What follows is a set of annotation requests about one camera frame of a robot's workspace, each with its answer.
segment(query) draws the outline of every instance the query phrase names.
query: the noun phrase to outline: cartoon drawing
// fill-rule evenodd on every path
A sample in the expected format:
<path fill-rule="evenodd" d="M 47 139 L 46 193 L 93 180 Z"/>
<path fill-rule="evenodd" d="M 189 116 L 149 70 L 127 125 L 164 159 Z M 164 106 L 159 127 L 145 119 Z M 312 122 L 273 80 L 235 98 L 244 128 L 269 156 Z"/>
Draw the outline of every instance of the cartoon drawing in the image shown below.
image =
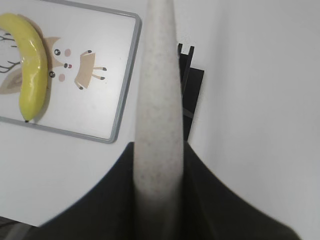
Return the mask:
<path fill-rule="evenodd" d="M 48 73 L 49 77 L 52 79 L 58 78 L 60 82 L 63 82 L 66 80 L 66 75 L 64 73 L 57 74 L 60 69 L 66 69 L 71 70 L 73 68 L 73 65 L 70 64 L 70 62 L 67 61 L 68 57 L 71 56 L 72 51 L 70 48 L 65 49 L 64 51 L 62 49 L 55 48 L 55 43 L 59 41 L 60 37 L 43 37 L 42 30 L 40 27 L 34 23 L 32 20 L 24 17 L 31 25 L 36 29 L 39 36 L 42 38 L 43 45 L 46 48 L 46 54 L 48 57 Z M 9 33 L 5 33 L 4 36 L 0 35 L 0 41 L 10 41 L 12 42 L 12 45 L 10 47 L 16 48 L 14 39 L 10 38 Z M 94 74 L 96 71 L 107 71 L 106 67 L 100 67 L 95 66 L 96 61 L 96 54 L 92 52 L 92 50 L 86 50 L 84 53 L 82 53 L 80 56 L 80 66 L 77 73 L 77 76 L 74 79 L 75 85 L 78 87 L 78 89 L 83 90 L 84 88 L 87 89 L 89 87 L 89 84 L 91 82 L 92 78 L 98 79 L 98 80 L 105 80 L 106 78 L 104 76 L 99 76 Z M 2 66 L 0 65 L 0 74 L 6 74 L 10 72 L 15 66 L 20 65 L 20 62 L 12 62 L 7 61 L 8 66 Z M 13 94 L 20 92 L 22 83 L 22 74 L 21 69 L 15 69 L 14 71 L 10 72 L 10 74 L 5 78 L 3 83 L 0 86 L 0 94 Z"/>

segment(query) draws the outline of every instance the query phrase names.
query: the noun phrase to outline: yellow banana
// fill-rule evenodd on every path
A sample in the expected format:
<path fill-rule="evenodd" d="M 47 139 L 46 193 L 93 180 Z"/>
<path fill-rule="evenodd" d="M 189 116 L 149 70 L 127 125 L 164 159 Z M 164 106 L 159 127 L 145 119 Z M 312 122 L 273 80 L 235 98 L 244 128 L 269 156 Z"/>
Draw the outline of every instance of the yellow banana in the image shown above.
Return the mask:
<path fill-rule="evenodd" d="M 48 84 L 48 60 L 41 38 L 22 16 L 0 15 L 0 29 L 10 33 L 21 55 L 22 85 L 20 111 L 26 122 L 32 120 L 45 102 Z"/>

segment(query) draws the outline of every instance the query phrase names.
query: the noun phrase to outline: whiteboard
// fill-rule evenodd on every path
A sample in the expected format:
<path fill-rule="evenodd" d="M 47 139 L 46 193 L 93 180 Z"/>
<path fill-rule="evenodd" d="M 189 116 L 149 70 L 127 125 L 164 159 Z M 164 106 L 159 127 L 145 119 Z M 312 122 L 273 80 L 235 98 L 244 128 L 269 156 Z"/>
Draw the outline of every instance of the whiteboard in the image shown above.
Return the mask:
<path fill-rule="evenodd" d="M 19 50 L 0 29 L 0 121 L 114 142 L 138 47 L 139 16 L 62 0 L 0 2 L 3 13 L 22 15 L 36 28 L 50 64 L 42 112 L 25 123 Z"/>

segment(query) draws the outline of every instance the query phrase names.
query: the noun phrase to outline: whiteboard frame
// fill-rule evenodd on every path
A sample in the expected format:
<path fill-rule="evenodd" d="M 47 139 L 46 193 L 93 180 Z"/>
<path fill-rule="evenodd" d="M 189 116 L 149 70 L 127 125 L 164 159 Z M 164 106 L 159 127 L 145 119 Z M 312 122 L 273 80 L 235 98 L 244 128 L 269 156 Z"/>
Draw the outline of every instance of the whiteboard frame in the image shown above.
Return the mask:
<path fill-rule="evenodd" d="M 110 138 L 102 138 L 102 137 L 97 137 L 97 136 L 88 135 L 88 134 L 84 134 L 84 133 L 68 131 L 68 130 L 64 130 L 64 129 L 60 129 L 60 128 L 38 125 L 36 123 L 30 123 L 30 122 L 25 123 L 24 121 L 20 121 L 20 120 L 8 118 L 8 117 L 3 117 L 3 116 L 0 116 L 0 121 L 5 122 L 5 123 L 9 123 L 9 124 L 23 126 L 23 127 L 33 128 L 36 130 L 42 130 L 42 131 L 47 131 L 47 132 L 51 132 L 51 133 L 62 134 L 62 135 L 76 137 L 76 138 L 85 139 L 85 140 L 91 140 L 91 141 L 95 141 L 95 142 L 99 142 L 99 143 L 105 143 L 105 144 L 114 143 L 118 138 L 120 125 L 121 125 L 121 121 L 122 121 L 122 116 L 123 116 L 123 112 L 125 109 L 126 99 L 127 99 L 127 95 L 128 95 L 129 86 L 130 86 L 130 80 L 131 80 L 131 76 L 132 76 L 132 72 L 133 72 L 133 68 L 134 68 L 134 63 L 135 63 L 135 59 L 136 59 L 136 54 L 137 54 L 137 49 L 138 49 L 138 44 L 139 44 L 139 39 L 140 39 L 140 34 L 141 34 L 141 28 L 142 28 L 141 18 L 139 17 L 139 15 L 137 15 L 136 13 L 133 13 L 133 12 L 115 10 L 115 9 L 111 9 L 111 8 L 94 6 L 94 5 L 72 2 L 72 1 L 67 1 L 67 0 L 39 0 L 39 1 L 49 2 L 49 3 L 54 3 L 54 4 L 61 4 L 61 5 L 75 7 L 75 8 L 88 9 L 88 10 L 103 12 L 103 13 L 108 13 L 108 14 L 116 14 L 116 15 L 135 19 L 135 25 L 134 25 L 134 31 L 133 31 L 129 56 L 128 56 L 128 60 L 126 63 L 124 78 L 123 78 L 123 82 L 122 82 L 119 102 L 118 102 L 116 113 L 115 113 L 115 118 L 114 118 L 113 125 L 112 125 L 111 135 L 110 135 Z"/>

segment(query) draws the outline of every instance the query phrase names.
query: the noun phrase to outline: black stand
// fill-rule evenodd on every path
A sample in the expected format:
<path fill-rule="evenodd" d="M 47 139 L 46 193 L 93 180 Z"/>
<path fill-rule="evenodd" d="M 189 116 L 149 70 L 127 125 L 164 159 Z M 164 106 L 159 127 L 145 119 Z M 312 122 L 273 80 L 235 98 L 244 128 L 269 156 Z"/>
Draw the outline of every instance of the black stand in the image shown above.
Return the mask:
<path fill-rule="evenodd" d="M 187 141 L 205 71 L 190 67 L 195 47 L 191 46 L 189 54 L 186 55 L 181 53 L 182 46 L 183 45 L 179 43 L 178 55 L 183 104 L 183 135 L 184 140 Z"/>

